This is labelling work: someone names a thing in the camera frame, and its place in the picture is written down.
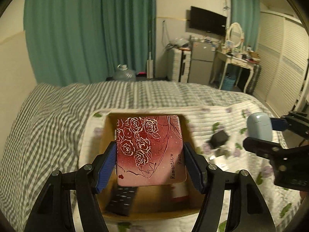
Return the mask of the white charger box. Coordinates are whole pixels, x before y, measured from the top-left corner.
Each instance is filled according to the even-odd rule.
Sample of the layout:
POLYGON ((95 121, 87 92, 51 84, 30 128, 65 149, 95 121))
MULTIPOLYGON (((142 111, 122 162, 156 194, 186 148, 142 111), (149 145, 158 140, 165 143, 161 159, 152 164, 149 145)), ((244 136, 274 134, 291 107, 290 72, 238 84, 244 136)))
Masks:
POLYGON ((209 156, 209 160, 210 163, 215 164, 223 171, 227 171, 229 169, 224 149, 219 148, 213 150, 213 153, 209 156))

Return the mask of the black rectangular box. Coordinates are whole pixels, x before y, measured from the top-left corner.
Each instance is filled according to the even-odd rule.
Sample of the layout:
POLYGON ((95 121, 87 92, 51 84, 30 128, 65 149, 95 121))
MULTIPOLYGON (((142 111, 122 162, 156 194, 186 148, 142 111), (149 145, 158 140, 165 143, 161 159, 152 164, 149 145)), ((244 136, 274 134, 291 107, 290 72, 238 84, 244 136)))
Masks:
POLYGON ((220 130, 212 135, 209 144, 211 149, 217 149, 224 145, 229 140, 229 135, 224 131, 220 130))

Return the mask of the red rose card box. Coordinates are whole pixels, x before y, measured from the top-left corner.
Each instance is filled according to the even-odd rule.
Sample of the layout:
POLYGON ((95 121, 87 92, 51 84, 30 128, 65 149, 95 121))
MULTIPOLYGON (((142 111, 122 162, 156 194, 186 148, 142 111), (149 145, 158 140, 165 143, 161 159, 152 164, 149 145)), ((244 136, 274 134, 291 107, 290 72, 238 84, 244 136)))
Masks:
POLYGON ((180 119, 176 115, 117 120, 117 183, 154 186, 186 180, 180 119))

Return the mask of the black remote control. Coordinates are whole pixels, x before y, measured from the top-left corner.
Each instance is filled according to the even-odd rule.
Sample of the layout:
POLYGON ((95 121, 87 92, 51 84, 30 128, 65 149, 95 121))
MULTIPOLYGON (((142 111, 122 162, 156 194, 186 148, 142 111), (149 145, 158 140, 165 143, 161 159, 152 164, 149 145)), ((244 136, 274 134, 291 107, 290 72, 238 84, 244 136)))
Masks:
POLYGON ((106 210, 119 216, 129 216, 137 190, 138 187, 118 185, 106 206, 106 210))

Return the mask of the white floral quilt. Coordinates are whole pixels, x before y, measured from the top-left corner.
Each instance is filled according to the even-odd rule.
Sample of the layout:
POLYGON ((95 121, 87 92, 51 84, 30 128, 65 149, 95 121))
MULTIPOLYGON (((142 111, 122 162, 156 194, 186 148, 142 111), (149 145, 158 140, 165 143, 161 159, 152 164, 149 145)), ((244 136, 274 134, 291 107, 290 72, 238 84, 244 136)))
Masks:
POLYGON ((265 112, 266 109, 259 102, 245 100, 241 103, 231 103, 227 106, 176 106, 146 109, 116 109, 100 108, 92 111, 86 121, 86 126, 79 142, 79 166, 90 163, 99 153, 99 144, 105 127, 107 116, 112 113, 143 113, 143 114, 175 114, 183 115, 188 124, 189 133, 197 151, 209 159, 212 154, 206 148, 206 141, 213 131, 224 129, 230 139, 224 148, 228 171, 238 172, 248 170, 272 214, 277 231, 284 231, 300 206, 300 195, 295 190, 275 186, 274 175, 269 162, 242 148, 243 140, 247 136, 247 117, 253 113, 265 112))

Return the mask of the brown cardboard box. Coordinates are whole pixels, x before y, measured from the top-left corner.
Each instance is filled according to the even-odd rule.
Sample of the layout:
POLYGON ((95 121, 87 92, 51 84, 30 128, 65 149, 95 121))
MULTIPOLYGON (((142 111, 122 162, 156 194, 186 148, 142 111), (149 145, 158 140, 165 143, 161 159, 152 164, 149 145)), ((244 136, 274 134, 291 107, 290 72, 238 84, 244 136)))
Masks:
POLYGON ((168 219, 198 213, 203 195, 185 169, 182 145, 192 142, 188 118, 176 114, 108 114, 99 145, 115 141, 116 166, 97 200, 111 219, 168 219))

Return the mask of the blue storage basket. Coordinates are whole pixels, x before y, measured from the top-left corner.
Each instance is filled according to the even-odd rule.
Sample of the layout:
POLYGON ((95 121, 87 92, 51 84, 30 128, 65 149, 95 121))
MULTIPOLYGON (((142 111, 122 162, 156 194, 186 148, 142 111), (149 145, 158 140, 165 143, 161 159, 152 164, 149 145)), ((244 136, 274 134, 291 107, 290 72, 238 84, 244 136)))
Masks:
POLYGON ((231 91, 236 82, 236 76, 233 74, 226 73, 224 76, 223 84, 221 89, 224 91, 231 91))

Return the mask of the white dressing table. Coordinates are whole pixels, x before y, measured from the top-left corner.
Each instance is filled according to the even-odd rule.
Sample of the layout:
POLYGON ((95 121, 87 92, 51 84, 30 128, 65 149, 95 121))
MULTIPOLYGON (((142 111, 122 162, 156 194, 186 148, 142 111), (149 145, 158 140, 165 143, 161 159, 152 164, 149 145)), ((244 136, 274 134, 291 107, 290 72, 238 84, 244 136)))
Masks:
POLYGON ((247 70, 249 72, 248 78, 244 82, 243 92, 246 94, 253 95, 254 92, 254 79, 258 65, 254 62, 251 62, 247 59, 237 58, 232 55, 228 55, 223 53, 222 51, 217 50, 214 56, 213 62, 213 71, 212 77, 210 79, 210 84, 213 84, 217 78, 218 81, 218 89, 223 89, 224 79, 227 73, 229 73, 233 78, 235 78, 235 86, 238 86, 241 73, 243 70, 247 70))

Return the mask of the grey checked bedspread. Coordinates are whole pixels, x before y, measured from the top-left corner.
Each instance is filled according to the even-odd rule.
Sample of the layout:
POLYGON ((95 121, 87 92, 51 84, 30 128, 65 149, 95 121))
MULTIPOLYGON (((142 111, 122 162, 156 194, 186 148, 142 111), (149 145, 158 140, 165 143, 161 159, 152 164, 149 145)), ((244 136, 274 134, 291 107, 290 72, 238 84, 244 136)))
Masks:
POLYGON ((103 118, 104 109, 197 107, 186 122, 198 152, 213 134, 211 107, 252 102, 241 117, 268 109, 253 96, 210 86, 168 81, 39 84, 24 101, 7 138, 1 159, 1 211, 16 231, 23 231, 29 213, 51 171, 77 169, 81 140, 90 117, 103 118))

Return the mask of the white louvered wardrobe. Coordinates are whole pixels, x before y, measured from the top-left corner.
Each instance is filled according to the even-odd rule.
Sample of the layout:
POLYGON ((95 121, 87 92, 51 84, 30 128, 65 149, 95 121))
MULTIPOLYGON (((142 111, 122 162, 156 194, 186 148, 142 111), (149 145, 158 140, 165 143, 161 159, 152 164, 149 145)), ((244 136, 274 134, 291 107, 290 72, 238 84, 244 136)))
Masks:
POLYGON ((254 96, 279 116, 299 109, 308 67, 308 34, 302 23, 261 12, 257 53, 261 73, 254 96))

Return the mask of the white oval mirror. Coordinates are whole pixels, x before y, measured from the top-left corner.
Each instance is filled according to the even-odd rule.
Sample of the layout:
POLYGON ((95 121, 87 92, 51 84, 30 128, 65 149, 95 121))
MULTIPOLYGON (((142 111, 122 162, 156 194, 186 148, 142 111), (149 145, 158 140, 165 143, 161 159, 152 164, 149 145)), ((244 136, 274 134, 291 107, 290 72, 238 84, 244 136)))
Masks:
POLYGON ((226 32, 226 46, 230 49, 242 48, 244 32, 239 23, 232 23, 226 32))

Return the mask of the clear water jug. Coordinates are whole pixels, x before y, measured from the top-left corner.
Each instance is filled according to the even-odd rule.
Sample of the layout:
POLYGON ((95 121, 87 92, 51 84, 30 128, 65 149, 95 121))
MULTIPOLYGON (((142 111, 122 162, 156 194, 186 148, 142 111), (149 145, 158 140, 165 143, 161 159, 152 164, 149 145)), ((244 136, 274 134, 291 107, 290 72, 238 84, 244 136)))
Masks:
POLYGON ((113 80, 115 81, 126 81, 135 82, 136 72, 128 68, 126 64, 119 64, 116 72, 113 74, 113 80))

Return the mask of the grey small refrigerator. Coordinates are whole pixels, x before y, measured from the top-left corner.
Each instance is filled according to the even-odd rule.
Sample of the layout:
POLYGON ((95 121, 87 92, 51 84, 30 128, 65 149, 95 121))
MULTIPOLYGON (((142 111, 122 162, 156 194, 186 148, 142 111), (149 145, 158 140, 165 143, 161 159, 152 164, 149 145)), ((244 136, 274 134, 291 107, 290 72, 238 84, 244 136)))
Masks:
POLYGON ((209 85, 213 70, 215 47, 211 43, 192 42, 189 83, 209 85))

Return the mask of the white suitcase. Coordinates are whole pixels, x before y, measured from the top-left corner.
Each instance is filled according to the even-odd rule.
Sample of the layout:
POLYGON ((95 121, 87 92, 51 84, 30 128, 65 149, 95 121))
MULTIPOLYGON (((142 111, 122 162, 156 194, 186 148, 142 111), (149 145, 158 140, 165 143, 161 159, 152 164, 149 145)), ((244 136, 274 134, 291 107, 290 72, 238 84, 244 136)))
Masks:
POLYGON ((191 51, 172 48, 167 51, 167 78, 187 83, 191 65, 191 51))

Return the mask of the teal right curtain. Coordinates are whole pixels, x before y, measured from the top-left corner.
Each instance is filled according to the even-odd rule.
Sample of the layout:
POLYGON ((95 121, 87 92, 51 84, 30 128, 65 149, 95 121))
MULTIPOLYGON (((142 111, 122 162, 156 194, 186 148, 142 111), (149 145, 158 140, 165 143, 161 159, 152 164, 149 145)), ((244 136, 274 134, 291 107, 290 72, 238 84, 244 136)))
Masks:
POLYGON ((244 45, 257 50, 260 0, 231 0, 231 23, 239 23, 244 32, 244 45))

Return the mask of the teal curtain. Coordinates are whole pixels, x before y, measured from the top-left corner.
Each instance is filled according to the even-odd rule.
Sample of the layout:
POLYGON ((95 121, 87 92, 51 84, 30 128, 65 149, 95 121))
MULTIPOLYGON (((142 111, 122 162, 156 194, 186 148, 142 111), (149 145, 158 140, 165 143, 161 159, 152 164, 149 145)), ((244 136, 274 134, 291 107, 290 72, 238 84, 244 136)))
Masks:
POLYGON ((244 32, 244 45, 257 50, 260 0, 231 0, 231 23, 239 23, 244 32))
POLYGON ((25 0, 37 82, 102 82, 120 64, 144 72, 155 57, 155 16, 156 0, 25 0))

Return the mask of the black wall television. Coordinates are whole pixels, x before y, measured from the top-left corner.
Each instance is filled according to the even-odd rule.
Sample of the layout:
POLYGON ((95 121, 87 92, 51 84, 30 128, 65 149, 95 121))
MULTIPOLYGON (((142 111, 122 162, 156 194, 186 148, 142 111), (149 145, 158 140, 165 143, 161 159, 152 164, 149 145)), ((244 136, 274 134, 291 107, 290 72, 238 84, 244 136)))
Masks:
POLYGON ((191 6, 189 27, 192 29, 209 32, 219 36, 225 36, 226 22, 226 16, 191 6))

